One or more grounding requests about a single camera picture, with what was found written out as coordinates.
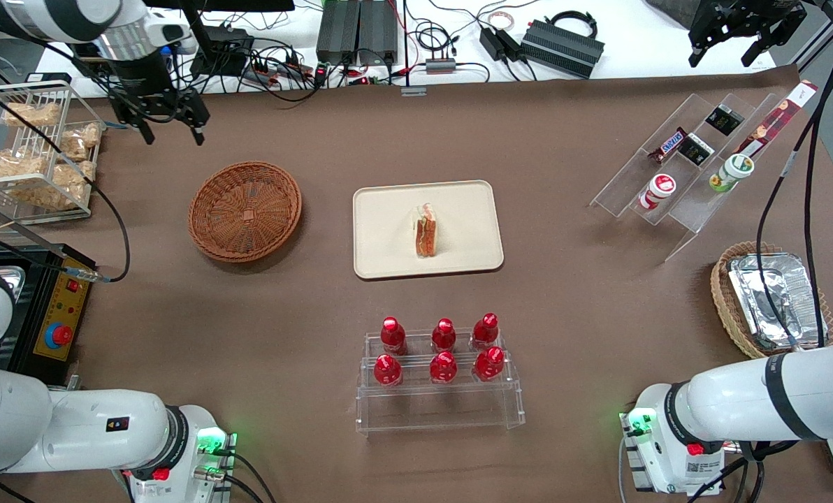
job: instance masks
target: yellow panel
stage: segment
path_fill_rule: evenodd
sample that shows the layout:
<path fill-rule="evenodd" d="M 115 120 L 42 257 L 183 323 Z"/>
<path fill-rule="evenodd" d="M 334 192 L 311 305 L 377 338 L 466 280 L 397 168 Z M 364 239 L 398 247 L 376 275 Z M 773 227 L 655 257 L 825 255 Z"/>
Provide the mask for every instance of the yellow panel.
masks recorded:
<path fill-rule="evenodd" d="M 66 267 L 86 268 L 84 264 L 74 260 L 74 258 L 66 258 L 62 264 Z M 68 289 L 69 281 L 78 283 L 77 292 L 72 292 Z M 68 351 L 71 350 L 72 344 L 75 344 L 75 335 L 78 331 L 78 321 L 81 319 L 81 309 L 84 307 L 87 292 L 90 290 L 90 283 L 75 279 L 65 273 L 59 273 L 59 278 L 56 280 L 56 286 L 53 289 L 53 294 L 50 296 L 50 303 L 47 305 L 47 314 L 43 318 L 43 325 L 41 331 L 37 334 L 37 340 L 34 341 L 33 353 L 37 356 L 45 356 L 53 360 L 60 360 L 65 362 L 68 360 Z M 47 328 L 55 323 L 61 323 L 72 329 L 72 340 L 59 349 L 50 349 L 45 342 L 45 334 Z"/>

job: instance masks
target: black package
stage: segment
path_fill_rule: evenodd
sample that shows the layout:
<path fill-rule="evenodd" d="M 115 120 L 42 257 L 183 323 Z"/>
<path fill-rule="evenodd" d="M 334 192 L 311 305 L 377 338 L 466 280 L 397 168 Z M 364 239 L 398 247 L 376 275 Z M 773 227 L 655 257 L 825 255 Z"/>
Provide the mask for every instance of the black package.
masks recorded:
<path fill-rule="evenodd" d="M 720 131 L 724 136 L 729 136 L 745 119 L 742 115 L 730 110 L 726 105 L 718 105 L 705 121 Z"/>
<path fill-rule="evenodd" d="M 678 147 L 678 152 L 682 153 L 687 159 L 690 159 L 695 165 L 701 165 L 708 156 L 714 153 L 714 149 L 693 133 L 687 135 L 687 140 L 683 140 L 681 146 Z"/>

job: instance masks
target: snickers bar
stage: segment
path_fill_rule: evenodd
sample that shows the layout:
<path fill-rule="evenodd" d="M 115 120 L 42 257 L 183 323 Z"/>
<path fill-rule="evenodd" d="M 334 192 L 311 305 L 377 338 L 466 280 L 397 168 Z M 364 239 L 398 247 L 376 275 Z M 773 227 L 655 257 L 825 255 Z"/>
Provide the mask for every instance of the snickers bar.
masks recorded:
<path fill-rule="evenodd" d="M 659 147 L 650 153 L 649 158 L 653 159 L 657 163 L 662 163 L 662 161 L 665 160 L 665 157 L 667 157 L 672 150 L 675 150 L 679 145 L 681 145 L 683 140 L 686 138 L 687 131 L 684 131 L 682 128 L 678 128 L 678 131 L 673 134 L 671 138 L 666 140 L 665 143 L 662 144 L 662 147 Z"/>

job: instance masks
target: beige tray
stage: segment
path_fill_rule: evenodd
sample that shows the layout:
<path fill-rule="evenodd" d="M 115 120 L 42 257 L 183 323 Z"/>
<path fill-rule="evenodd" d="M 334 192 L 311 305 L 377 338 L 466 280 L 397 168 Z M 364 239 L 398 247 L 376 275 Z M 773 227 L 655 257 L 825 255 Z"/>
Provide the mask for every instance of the beige tray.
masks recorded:
<path fill-rule="evenodd" d="M 432 203 L 435 257 L 417 257 L 415 207 Z M 368 187 L 353 197 L 354 265 L 363 279 L 493 270 L 503 264 L 494 192 L 483 180 Z"/>

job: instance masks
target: red button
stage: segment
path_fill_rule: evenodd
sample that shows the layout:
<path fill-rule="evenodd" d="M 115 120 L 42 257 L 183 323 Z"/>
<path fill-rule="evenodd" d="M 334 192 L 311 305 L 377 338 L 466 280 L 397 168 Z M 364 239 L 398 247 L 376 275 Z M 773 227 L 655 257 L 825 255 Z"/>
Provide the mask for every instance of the red button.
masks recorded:
<path fill-rule="evenodd" d="M 66 344 L 71 343 L 72 341 L 72 327 L 66 327 L 62 325 L 61 327 L 56 327 L 53 331 L 53 342 L 58 344 L 59 346 L 66 346 Z"/>
<path fill-rule="evenodd" d="M 687 452 L 689 455 L 703 455 L 705 448 L 700 444 L 689 444 L 687 445 Z"/>

